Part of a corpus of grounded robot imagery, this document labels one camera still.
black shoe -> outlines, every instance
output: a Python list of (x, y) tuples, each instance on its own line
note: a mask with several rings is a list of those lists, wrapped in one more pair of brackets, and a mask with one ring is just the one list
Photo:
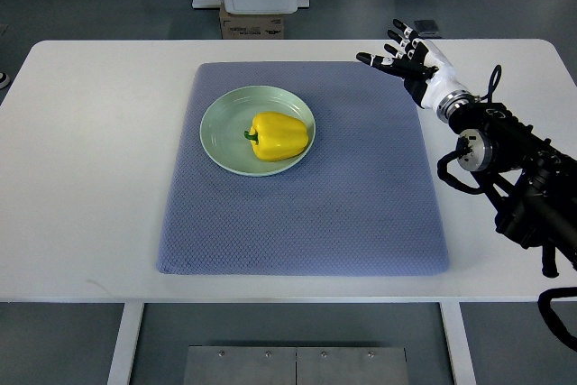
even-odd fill
[(10, 78), (4, 72), (0, 72), (0, 89), (8, 86), (9, 83)]

plate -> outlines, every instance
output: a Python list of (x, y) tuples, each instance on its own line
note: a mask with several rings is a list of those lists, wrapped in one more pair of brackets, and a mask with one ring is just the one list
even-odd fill
[[(260, 112), (280, 112), (296, 117), (308, 130), (308, 146), (297, 155), (281, 161), (259, 160), (244, 131)], [(200, 122), (200, 141), (206, 154), (224, 169), (244, 176), (269, 176), (297, 164), (315, 139), (315, 117), (305, 102), (287, 90), (272, 86), (240, 87), (218, 98), (208, 107)]]

robotic hand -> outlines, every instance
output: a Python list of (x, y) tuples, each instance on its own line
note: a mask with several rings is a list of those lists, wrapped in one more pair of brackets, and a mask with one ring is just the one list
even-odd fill
[(383, 72), (404, 78), (405, 89), (415, 103), (422, 108), (431, 108), (445, 123), (452, 111), (474, 97), (459, 83), (456, 71), (437, 47), (399, 20), (393, 24), (402, 33), (389, 30), (389, 37), (398, 44), (395, 48), (385, 44), (392, 57), (381, 57), (369, 53), (358, 53), (357, 59)]

robot finger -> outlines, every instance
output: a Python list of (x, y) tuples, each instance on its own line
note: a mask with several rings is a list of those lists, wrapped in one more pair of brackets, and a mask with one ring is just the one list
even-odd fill
[(400, 20), (397, 20), (396, 18), (393, 20), (393, 24), (397, 29), (399, 29), (400, 31), (403, 32), (403, 37), (406, 40), (411, 41), (411, 43), (413, 45), (415, 45), (415, 43), (413, 41), (417, 38), (420, 38), (420, 35), (418, 34), (418, 32), (416, 30), (411, 29), (406, 24), (404, 24)]
[(395, 58), (400, 59), (402, 58), (404, 55), (401, 51), (397, 50), (395, 47), (393, 47), (390, 44), (385, 44), (385, 50), (392, 54)]
[(389, 29), (387, 31), (387, 35), (389, 36), (389, 38), (391, 38), (394, 42), (396, 42), (400, 48), (402, 49), (403, 53), (405, 52), (405, 48), (407, 46), (412, 47), (411, 41), (403, 38), (402, 36), (400, 36), (398, 33), (396, 33), (395, 31), (392, 31), (391, 29)]

floor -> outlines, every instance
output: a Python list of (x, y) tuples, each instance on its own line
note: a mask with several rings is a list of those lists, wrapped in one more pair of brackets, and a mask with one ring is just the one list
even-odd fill
[[(27, 53), (35, 43), (43, 40), (220, 39), (218, 12), (193, 10), (191, 1), (0, 0), (0, 71), (17, 79)], [(406, 23), (433, 19), (440, 28), (441, 36), (446, 39), (548, 40), (559, 52), (573, 80), (577, 81), (577, 0), (310, 0), (309, 9), (286, 16), (286, 38), (385, 40), (393, 18)], [(535, 62), (539, 62), (539, 53), (535, 53)], [(0, 102), (8, 91), (9, 88), (0, 90)], [(563, 307), (569, 320), (575, 318), (577, 310), (574, 306)], [(4, 305), (4, 310), (0, 309), (0, 330), (6, 329), (2, 328), (2, 323), (11, 323), (6, 319), (6, 312), (10, 311), (10, 317), (13, 320), (17, 318), (20, 328), (10, 326), (8, 329), (25, 330), (27, 324), (33, 324), (34, 329), (39, 329), (37, 335), (45, 335), (42, 319), (38, 318), (42, 316), (39, 308), (43, 307), (22, 305), (14, 312), (13, 307), (8, 310), (9, 306)], [(525, 309), (521, 308), (522, 313), (527, 313), (527, 309), (530, 311), (523, 317), (523, 325), (519, 325), (521, 321), (516, 318), (520, 308), (470, 305), (463, 311), (467, 332), (471, 332), (473, 340), (472, 358), (478, 369), (478, 383), (499, 383), (496, 375), (501, 377), (501, 383), (544, 383), (543, 377), (535, 374), (535, 371), (544, 373), (545, 377), (555, 377), (556, 383), (569, 383), (564, 380), (567, 369), (574, 371), (574, 353), (557, 345), (546, 332), (531, 335), (530, 342), (523, 340), (522, 337), (530, 335), (529, 332), (542, 324), (535, 306), (526, 306)], [(67, 314), (76, 317), (88, 315), (87, 311), (82, 307)], [(119, 320), (117, 307), (100, 314), (108, 317), (106, 326), (114, 331), (115, 323)], [(56, 320), (60, 312), (50, 313), (50, 317)], [(74, 333), (67, 329), (79, 330), (79, 335), (84, 333), (82, 325), (67, 328), (61, 321), (58, 324), (62, 333)], [(518, 326), (516, 334), (511, 331), (515, 324)], [(500, 339), (505, 330), (511, 335), (518, 335), (519, 340)], [(58, 339), (57, 335), (50, 335), (50, 338)], [(24, 331), (23, 334), (14, 332), (12, 342), (26, 336), (30, 335)], [(74, 343), (67, 343), (72, 348), (78, 343), (73, 340)], [(108, 340), (105, 350), (99, 352), (102, 365), (100, 373), (92, 376), (94, 383), (103, 383), (101, 380), (106, 376), (106, 360), (112, 344)], [(527, 350), (531, 342), (536, 344), (533, 353)], [(516, 353), (516, 345), (523, 346), (523, 350)], [(12, 346), (0, 346), (0, 349), (6, 347), (7, 351), (11, 351)], [(551, 361), (543, 361), (547, 353), (539, 351), (544, 348), (547, 351), (554, 348), (551, 350), (554, 352), (548, 352)], [(494, 349), (498, 350), (495, 353), (499, 353), (499, 356), (495, 356)], [(539, 353), (540, 360), (537, 360), (535, 353)], [(61, 362), (61, 359), (54, 358), (49, 362)], [(20, 383), (31, 383), (30, 376), (10, 376), (13, 373), (14, 368), (8, 372), (0, 369), (0, 379), (2, 374), (6, 374), (4, 378), (20, 378)], [(71, 374), (70, 378), (75, 378), (75, 374)], [(72, 383), (70, 378), (63, 380), (60, 377), (60, 383)]]

